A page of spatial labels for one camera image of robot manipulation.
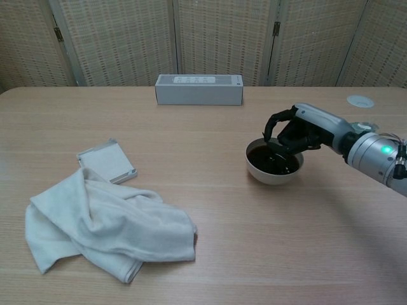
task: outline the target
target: white cloth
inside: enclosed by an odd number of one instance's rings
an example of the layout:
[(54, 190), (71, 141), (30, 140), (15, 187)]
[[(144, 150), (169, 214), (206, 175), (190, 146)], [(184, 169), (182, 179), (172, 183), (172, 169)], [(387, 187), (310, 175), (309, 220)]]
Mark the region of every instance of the white cloth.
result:
[(82, 254), (123, 283), (142, 262), (193, 261), (196, 227), (153, 191), (117, 186), (81, 168), (31, 198), (25, 238), (41, 273)]

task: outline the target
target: light brown wood grain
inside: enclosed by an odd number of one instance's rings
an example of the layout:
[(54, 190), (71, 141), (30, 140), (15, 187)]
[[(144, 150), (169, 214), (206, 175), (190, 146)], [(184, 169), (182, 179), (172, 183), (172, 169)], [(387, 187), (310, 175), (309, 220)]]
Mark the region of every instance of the light brown wood grain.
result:
[[(371, 109), (346, 97), (372, 98)], [(256, 182), (246, 145), (308, 102), (407, 137), (400, 88), (245, 88), (242, 107), (164, 106), (154, 88), (18, 88), (0, 95), (1, 304), (407, 304), (407, 200), (324, 147), (286, 186)], [(82, 257), (41, 276), (24, 239), (29, 198), (116, 138), (139, 176), (198, 226), (197, 260), (145, 264), (121, 284)]]

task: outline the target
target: small white container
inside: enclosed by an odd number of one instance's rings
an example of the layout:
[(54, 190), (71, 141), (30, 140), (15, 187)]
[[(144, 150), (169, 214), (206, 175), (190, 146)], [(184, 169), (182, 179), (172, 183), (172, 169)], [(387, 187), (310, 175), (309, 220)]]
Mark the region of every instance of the small white container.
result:
[[(271, 138), (270, 141), (275, 142), (275, 143), (279, 143), (279, 141), (275, 138)], [(265, 141), (264, 139), (257, 139), (254, 140), (253, 142), (251, 142), (247, 148), (246, 148), (246, 165), (247, 165), (247, 170), (249, 171), (249, 173), (252, 174), (252, 176), (254, 178), (256, 178), (257, 180), (259, 180), (262, 183), (265, 184), (269, 184), (269, 185), (273, 185), (273, 186), (277, 186), (280, 184), (285, 184), (291, 180), (293, 180), (295, 178), (295, 176), (297, 176), (298, 172), (301, 170), (301, 167), (304, 164), (304, 157), (302, 153), (296, 154), (295, 157), (298, 160), (298, 163), (300, 164), (300, 167), (298, 168), (297, 171), (293, 172), (293, 173), (289, 173), (287, 175), (273, 175), (271, 173), (266, 173), (263, 172), (261, 170), (259, 170), (258, 168), (254, 167), (249, 159), (247, 158), (247, 155), (255, 148), (260, 147), (260, 146), (265, 146)]]
[(137, 176), (137, 170), (115, 139), (80, 152), (76, 158), (80, 167), (90, 168), (110, 183), (120, 184)]

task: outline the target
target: wicker panel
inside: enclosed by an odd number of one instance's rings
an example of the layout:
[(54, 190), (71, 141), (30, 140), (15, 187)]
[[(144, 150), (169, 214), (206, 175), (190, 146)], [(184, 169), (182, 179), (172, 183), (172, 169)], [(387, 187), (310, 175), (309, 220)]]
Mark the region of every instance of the wicker panel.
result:
[(178, 0), (182, 72), (243, 74), (245, 85), (258, 85), (270, 5), (270, 0)]
[(73, 85), (61, 50), (38, 0), (0, 1), (0, 83), (19, 86)]
[(59, 3), (88, 85), (153, 85), (174, 72), (166, 1)]
[(349, 56), (342, 86), (407, 88), (407, 2), (371, 1)]
[(283, 1), (272, 85), (334, 86), (365, 2)]

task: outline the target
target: robotic hand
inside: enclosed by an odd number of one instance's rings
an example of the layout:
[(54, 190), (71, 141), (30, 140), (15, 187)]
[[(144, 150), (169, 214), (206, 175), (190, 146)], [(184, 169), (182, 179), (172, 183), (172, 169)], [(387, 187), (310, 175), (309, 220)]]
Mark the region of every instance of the robotic hand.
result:
[[(289, 122), (277, 136), (280, 145), (269, 142), (275, 125), (283, 121)], [(357, 134), (343, 118), (308, 104), (273, 114), (263, 135), (267, 146), (280, 154), (329, 146), (351, 167), (407, 197), (406, 143), (400, 138)]]

